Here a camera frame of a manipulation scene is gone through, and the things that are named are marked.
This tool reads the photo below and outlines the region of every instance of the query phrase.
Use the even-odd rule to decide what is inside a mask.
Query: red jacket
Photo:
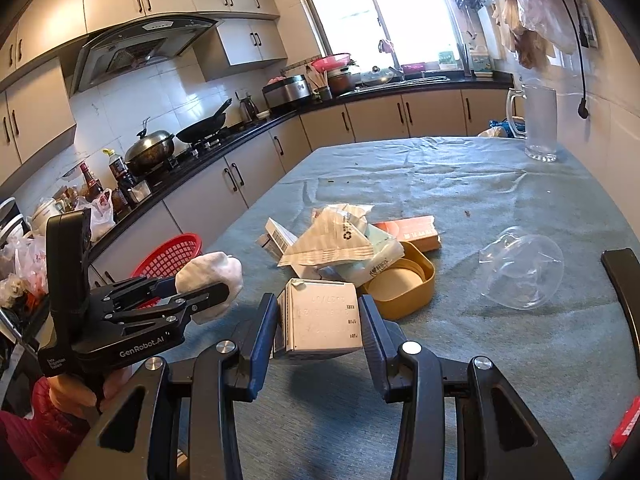
[[[89,431],[89,425],[85,420],[65,415],[53,407],[49,383],[44,377],[33,388],[31,405],[33,418],[30,420],[0,412],[2,478],[28,478],[24,475],[26,472],[34,480],[58,480]],[[10,468],[11,463],[14,463],[15,472],[5,477],[6,467]]]

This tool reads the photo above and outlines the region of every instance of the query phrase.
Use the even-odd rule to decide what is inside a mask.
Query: range hood
[[[194,14],[141,18],[99,34],[82,47],[71,93],[180,54],[217,20]]]

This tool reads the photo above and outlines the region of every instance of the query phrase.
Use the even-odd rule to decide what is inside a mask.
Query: glass mug
[[[513,121],[513,100],[524,99],[525,145],[524,152],[542,162],[556,160],[558,145],[558,104],[556,91],[546,86],[522,85],[522,90],[509,88],[507,94],[507,121],[511,131],[517,132]]]

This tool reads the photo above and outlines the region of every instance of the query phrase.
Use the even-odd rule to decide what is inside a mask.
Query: red package
[[[615,458],[622,449],[622,446],[625,445],[625,442],[629,437],[629,433],[631,433],[631,430],[636,425],[638,416],[640,416],[640,397],[636,397],[634,399],[634,402],[631,404],[631,408],[626,411],[622,422],[620,422],[620,425],[611,437],[609,447],[611,448],[612,457]]]

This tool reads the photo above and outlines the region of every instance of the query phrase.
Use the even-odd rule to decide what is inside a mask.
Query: tablecloth
[[[435,216],[442,248],[427,256],[436,267],[436,293],[400,321],[404,332],[438,356],[490,357],[575,478],[596,479],[609,462],[614,428],[640,394],[628,327],[600,254],[640,248],[607,193],[563,149],[552,164],[530,159],[512,139],[426,137],[313,152],[208,248],[241,260],[238,305],[207,325],[191,323],[186,342],[165,357],[196,356],[229,336],[264,292],[278,294],[292,277],[254,243],[269,216],[301,234],[313,207],[340,202],[375,205],[370,221]],[[564,253],[558,292],[530,312],[479,294],[478,250],[513,225],[548,235]],[[235,406],[247,480],[390,476],[401,405],[378,396],[363,351],[312,364],[272,362],[258,399]],[[448,399],[447,479],[456,477],[455,442]]]

